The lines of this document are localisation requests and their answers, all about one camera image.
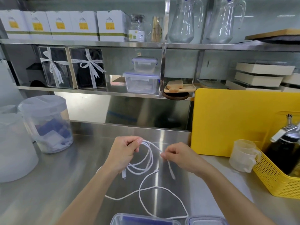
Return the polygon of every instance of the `stainless steel counter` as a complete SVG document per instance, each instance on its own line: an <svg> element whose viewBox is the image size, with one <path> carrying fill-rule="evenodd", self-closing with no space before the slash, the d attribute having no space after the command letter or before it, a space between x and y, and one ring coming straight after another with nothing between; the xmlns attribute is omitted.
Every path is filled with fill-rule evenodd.
<svg viewBox="0 0 300 225"><path fill-rule="evenodd" d="M70 148L52 155L40 153L36 146L39 163L35 169L19 180L0 184L0 224L54 224L103 165L116 135L140 135L156 142L163 150L168 144L178 141L188 143L190 135L187 131L83 123L76 123L73 130L85 135L74 135L74 143ZM134 156L133 162L140 161L146 152L146 148L141 146L140 153ZM153 154L155 162L150 171L156 168L160 170L148 177L143 188L156 185L170 189L181 198L190 215L222 215L208 187L200 178L171 164L176 176L176 180L173 180L168 164L162 161L159 152L153 149ZM273 197L255 174L234 171L227 158L205 156L205 159L278 225L300 224L299 200ZM144 177L127 172L127 178L123 181L119 175L107 195L117 198L125 196L137 190ZM146 208L159 217L185 214L180 202L164 190L143 191L141 197ZM141 206L138 193L121 201L105 198L96 224L109 224L118 212L147 215Z"/></svg>

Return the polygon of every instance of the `ribbon bow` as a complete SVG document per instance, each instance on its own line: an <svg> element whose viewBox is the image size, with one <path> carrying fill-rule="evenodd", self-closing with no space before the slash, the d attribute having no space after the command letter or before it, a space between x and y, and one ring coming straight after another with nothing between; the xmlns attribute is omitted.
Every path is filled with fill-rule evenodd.
<svg viewBox="0 0 300 225"><path fill-rule="evenodd" d="M90 55L90 50L87 48L85 49L85 53L86 53L85 56L88 60L72 59L72 63L80 63L79 66L84 69L89 67L93 88L97 88L95 78L99 78L99 75L98 75L97 71L95 70L95 68L98 69L102 73L106 72L106 71L103 68L101 68L99 65L97 65L96 63L102 64L103 60L92 60L92 57Z"/></svg>
<svg viewBox="0 0 300 225"><path fill-rule="evenodd" d="M49 61L50 62L50 66L49 66L50 73L53 74L56 87L59 88L59 84L63 83L64 81L62 80L62 75L61 75L59 69L57 68L56 64L54 64L54 62L56 62L58 64L62 64L62 65L69 65L69 62L67 62L67 61L53 61L52 60L52 56L51 56L51 49L50 49L50 47L47 47L47 50L44 51L43 54L48 59L47 58L40 58L40 61L41 62L45 62L45 61Z"/></svg>

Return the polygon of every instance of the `plastic measuring cup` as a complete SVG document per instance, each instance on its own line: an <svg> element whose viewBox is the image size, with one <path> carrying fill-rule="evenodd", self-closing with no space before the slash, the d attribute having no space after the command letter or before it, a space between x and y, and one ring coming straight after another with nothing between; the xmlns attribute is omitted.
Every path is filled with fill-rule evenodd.
<svg viewBox="0 0 300 225"><path fill-rule="evenodd" d="M229 163L238 171L250 173L256 164L255 158L257 156L257 161L259 162L261 152L256 149L256 144L249 140L237 140L234 142Z"/></svg>

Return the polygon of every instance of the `white cable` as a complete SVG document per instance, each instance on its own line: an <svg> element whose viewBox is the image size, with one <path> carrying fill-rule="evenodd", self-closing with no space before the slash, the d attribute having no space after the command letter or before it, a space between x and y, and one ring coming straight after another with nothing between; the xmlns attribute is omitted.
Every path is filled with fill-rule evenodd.
<svg viewBox="0 0 300 225"><path fill-rule="evenodd" d="M141 175L141 174L146 173L146 172L152 167L152 165L153 165L153 153L152 153L152 150L151 150L150 145L153 145L156 149L158 149L160 152L162 152L155 144L153 144L153 143L150 142L150 141L143 140L143 142L142 142L141 144L142 144L142 145L145 145L145 146L148 148L148 152L147 152L145 158L144 158L142 161L140 161L140 162L138 162L138 163L136 163L136 164L130 164L130 163L129 163L129 165L127 166L127 169L128 169L131 173L136 174L136 175ZM149 160L148 160L148 163L147 163L147 165L146 165L146 168L145 168L145 169L137 168L136 165L139 165L139 164L141 164L142 162L144 162L149 154L150 154L150 158L149 158ZM170 164L169 161L168 161L168 164L169 164L170 174L171 174L172 178L175 180L175 175L174 175L174 173L173 173L173 170L172 170L172 168L171 168L171 164ZM133 169L136 169L136 170L141 171L141 172L140 172L140 173L136 173L136 172L132 171L129 167L132 167ZM185 213L186 213L186 216L175 216L175 217L170 217L170 218L167 218L167 219L183 219L183 218L187 218L187 217L188 217L188 212L187 212L187 210L186 210L186 208L185 208L185 206L184 206L182 200L181 200L178 196L176 196L171 190L169 190L169 189L167 189L167 188L164 188L164 187L161 187L161 186L152 186L152 187L149 187L149 188L141 189L142 184L143 184L143 182L146 180L146 178L148 178L150 175L155 174L155 173L157 173L157 172L158 172L158 169L156 169L155 171L153 171L151 174L148 174L148 175L143 179L143 181L141 182L140 187L139 187L138 190L133 191L132 193L130 193L130 194L124 196L124 197L121 197L121 198L113 198L113 197L109 197L109 196L106 196L106 195L105 195L105 196L106 196L107 198L109 198L109 199L112 199L112 200L122 200L122 199L124 199L124 198L126 198L126 197L129 197L130 195L132 195L132 194L138 192L138 193L139 193L140 202L141 202L143 208L145 209L145 211L146 211L150 216L157 217L157 216L151 214L151 213L146 209L146 207L145 207L145 205L143 204L142 199L141 199L141 191L149 190L149 189L153 189L153 188L164 189L164 190L167 190L168 192L170 192L172 195L174 195L174 196L180 201L180 203L182 204L182 207L184 208ZM124 170L122 171L122 177L123 177L123 179L126 177L126 169L124 169Z"/></svg>

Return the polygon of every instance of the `yellow label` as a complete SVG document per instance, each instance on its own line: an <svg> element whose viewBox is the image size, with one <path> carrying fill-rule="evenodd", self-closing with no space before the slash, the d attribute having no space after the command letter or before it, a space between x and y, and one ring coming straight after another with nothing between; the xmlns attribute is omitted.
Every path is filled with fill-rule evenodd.
<svg viewBox="0 0 300 225"><path fill-rule="evenodd" d="M115 29L115 23L105 23L106 30L114 30Z"/></svg>
<svg viewBox="0 0 300 225"><path fill-rule="evenodd" d="M43 25L41 23L32 23L33 30L35 31L43 31Z"/></svg>
<svg viewBox="0 0 300 225"><path fill-rule="evenodd" d="M63 22L55 22L57 29L66 29Z"/></svg>
<svg viewBox="0 0 300 225"><path fill-rule="evenodd" d="M19 25L16 21L9 21L9 25L11 28L19 28Z"/></svg>
<svg viewBox="0 0 300 225"><path fill-rule="evenodd" d="M79 23L79 27L81 30L88 30L88 23Z"/></svg>

